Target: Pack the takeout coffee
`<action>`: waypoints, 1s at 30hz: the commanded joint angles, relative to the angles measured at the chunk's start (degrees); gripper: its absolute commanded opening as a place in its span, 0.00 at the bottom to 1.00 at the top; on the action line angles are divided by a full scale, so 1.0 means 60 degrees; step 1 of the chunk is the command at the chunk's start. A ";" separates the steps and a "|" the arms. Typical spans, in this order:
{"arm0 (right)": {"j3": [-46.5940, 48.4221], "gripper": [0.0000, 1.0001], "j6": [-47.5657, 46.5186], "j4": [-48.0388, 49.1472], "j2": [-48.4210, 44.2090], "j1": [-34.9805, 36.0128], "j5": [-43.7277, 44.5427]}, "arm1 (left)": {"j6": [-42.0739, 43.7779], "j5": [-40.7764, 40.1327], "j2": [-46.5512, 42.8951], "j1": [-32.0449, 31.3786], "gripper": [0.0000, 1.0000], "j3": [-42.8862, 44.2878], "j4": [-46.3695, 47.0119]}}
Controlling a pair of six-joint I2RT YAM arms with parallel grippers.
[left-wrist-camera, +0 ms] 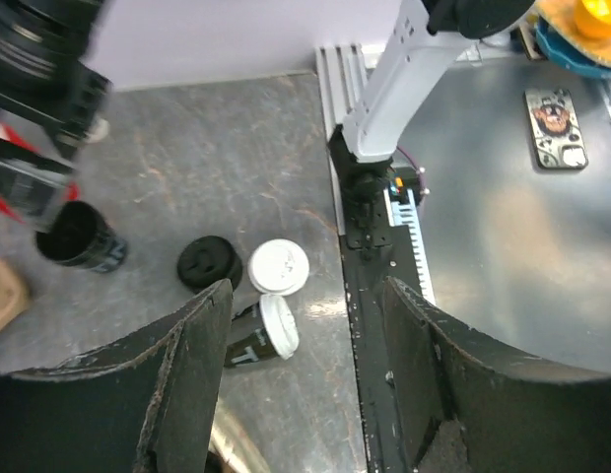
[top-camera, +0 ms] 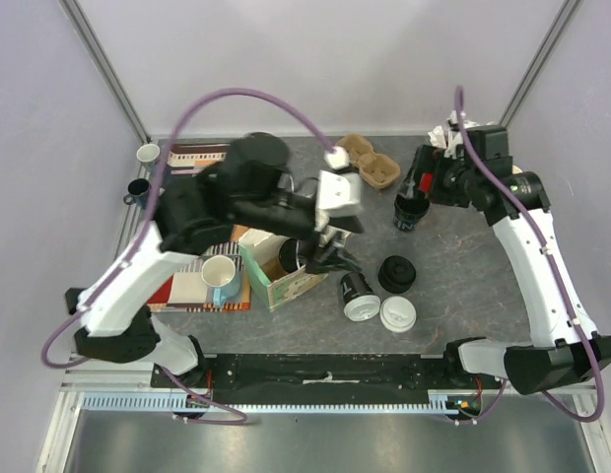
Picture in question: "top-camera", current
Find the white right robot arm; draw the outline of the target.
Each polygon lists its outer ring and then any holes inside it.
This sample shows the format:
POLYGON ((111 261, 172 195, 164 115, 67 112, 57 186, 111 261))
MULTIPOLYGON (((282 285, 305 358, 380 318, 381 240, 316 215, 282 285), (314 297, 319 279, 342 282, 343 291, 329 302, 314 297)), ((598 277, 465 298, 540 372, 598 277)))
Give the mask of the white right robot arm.
POLYGON ((422 219, 433 204, 474 207, 504 248, 529 323, 525 342, 484 337, 450 342, 441 375, 466 386, 477 374, 508 380, 520 394, 586 382, 611 364, 611 335, 599 333, 580 303, 557 246, 550 201, 540 177, 516 171, 508 132, 498 125, 468 129, 473 150, 493 175, 474 163, 460 137, 447 147, 421 145, 401 189, 422 219))

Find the white plastic cup lid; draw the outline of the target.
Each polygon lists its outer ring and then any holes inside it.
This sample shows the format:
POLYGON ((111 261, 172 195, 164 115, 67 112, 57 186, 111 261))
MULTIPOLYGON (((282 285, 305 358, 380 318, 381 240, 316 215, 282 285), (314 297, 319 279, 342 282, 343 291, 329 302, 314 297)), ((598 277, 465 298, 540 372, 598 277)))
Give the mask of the white plastic cup lid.
POLYGON ((354 322, 369 320, 379 314, 381 300, 376 295, 364 295, 354 298, 344 305, 345 316, 354 322))

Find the black plastic cup lid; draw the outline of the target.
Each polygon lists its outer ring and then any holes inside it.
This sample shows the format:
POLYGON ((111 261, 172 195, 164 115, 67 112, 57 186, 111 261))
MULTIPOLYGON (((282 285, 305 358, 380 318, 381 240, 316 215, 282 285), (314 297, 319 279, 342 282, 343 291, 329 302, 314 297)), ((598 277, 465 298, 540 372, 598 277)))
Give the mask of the black plastic cup lid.
POLYGON ((287 274, 292 274, 305 267, 306 258, 301 252, 301 242, 294 238, 285 240, 279 249, 278 260, 287 274))

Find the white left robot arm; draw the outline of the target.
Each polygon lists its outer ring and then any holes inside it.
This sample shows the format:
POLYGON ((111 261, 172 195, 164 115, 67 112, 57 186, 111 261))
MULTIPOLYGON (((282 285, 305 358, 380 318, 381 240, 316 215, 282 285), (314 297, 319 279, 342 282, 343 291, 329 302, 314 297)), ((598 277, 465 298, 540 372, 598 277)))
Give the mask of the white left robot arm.
POLYGON ((308 274, 358 269, 344 235, 364 229, 363 182, 347 153, 336 147, 326 155, 312 197, 281 188, 289 159, 281 139, 251 133, 232 141, 222 160, 168 184, 126 252, 89 289, 67 291, 81 324, 78 354, 114 364, 146 361, 185 387, 202 383, 207 366, 197 339, 161 323, 147 301, 178 269, 229 241, 237 225, 303 242, 308 274))

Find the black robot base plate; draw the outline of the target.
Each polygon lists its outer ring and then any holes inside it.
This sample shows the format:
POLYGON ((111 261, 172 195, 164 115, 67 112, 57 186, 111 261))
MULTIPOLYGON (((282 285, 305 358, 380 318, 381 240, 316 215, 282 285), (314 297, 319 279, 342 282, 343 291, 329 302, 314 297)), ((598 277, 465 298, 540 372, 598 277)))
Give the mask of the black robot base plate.
POLYGON ((223 404, 254 401, 420 401, 431 390, 475 392, 500 383, 455 372, 441 356, 220 354, 183 384, 223 404))

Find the brown pulp carrier stack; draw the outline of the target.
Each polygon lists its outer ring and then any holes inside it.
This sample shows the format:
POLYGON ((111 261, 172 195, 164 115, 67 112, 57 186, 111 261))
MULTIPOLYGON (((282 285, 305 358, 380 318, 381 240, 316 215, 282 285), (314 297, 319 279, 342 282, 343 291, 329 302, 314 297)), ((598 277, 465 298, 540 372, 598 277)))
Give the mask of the brown pulp carrier stack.
POLYGON ((373 144, 362 135, 346 135, 336 145, 348 153, 351 165, 376 190, 390 187, 401 175, 400 165, 390 156, 378 153, 373 144))

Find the green patterned paper bag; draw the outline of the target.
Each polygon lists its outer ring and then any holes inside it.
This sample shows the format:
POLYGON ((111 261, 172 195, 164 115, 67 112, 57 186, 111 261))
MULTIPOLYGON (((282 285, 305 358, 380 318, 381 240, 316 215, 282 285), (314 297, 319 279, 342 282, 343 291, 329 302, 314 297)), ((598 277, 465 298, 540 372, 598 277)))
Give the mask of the green patterned paper bag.
POLYGON ((293 301, 328 277, 328 274, 307 274, 304 267, 286 272, 279 254, 287 240, 286 236, 249 229, 238 241, 250 286, 270 311, 293 301))

